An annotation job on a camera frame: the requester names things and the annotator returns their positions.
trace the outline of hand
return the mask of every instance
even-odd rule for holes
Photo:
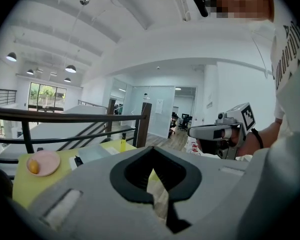
[[[230,140],[234,143],[237,144],[239,141],[239,129],[233,128],[232,129],[232,135],[230,137]],[[243,145],[239,148],[237,157],[242,157],[244,155],[253,155],[255,151],[260,149],[260,144],[256,136],[252,133],[249,132],[246,135],[245,142]]]

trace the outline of wall sign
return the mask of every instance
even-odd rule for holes
[[[164,100],[163,99],[157,99],[156,100],[155,113],[156,114],[162,114],[163,106],[164,106]]]
[[[208,105],[206,105],[206,108],[209,109],[209,108],[212,108],[213,106],[213,102],[211,101]]]

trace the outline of human arm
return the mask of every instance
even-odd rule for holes
[[[270,148],[271,145],[277,140],[281,123],[282,119],[276,118],[275,121],[267,128],[258,132],[259,136],[262,139],[264,148]],[[238,134],[239,131],[237,129],[232,130],[230,139],[235,144],[238,143]],[[237,157],[241,157],[244,155],[253,155],[254,152],[259,149],[260,143],[257,137],[252,132],[249,132],[246,135],[244,144],[238,150]]]

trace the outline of person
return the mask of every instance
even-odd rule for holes
[[[277,96],[300,67],[300,25],[288,6],[283,0],[211,0],[211,6],[213,4],[216,6],[217,13],[231,13],[235,18],[257,21],[269,20],[274,24],[275,36],[270,58]],[[274,122],[258,132],[264,148],[269,148],[278,138],[292,135],[289,122],[278,99],[274,116]],[[235,144],[238,143],[238,133],[237,129],[232,129],[230,139]],[[249,132],[237,156],[253,155],[260,148],[261,143],[257,137]]]
[[[122,104],[119,105],[119,115],[122,115],[122,110],[124,109],[124,106]]]

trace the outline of pink plate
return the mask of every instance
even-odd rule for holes
[[[38,174],[34,174],[29,170],[29,162],[31,160],[36,160],[38,162]],[[53,174],[58,169],[59,165],[60,156],[56,152],[49,150],[38,151],[26,161],[26,168],[28,169],[29,173],[38,177],[44,177]]]

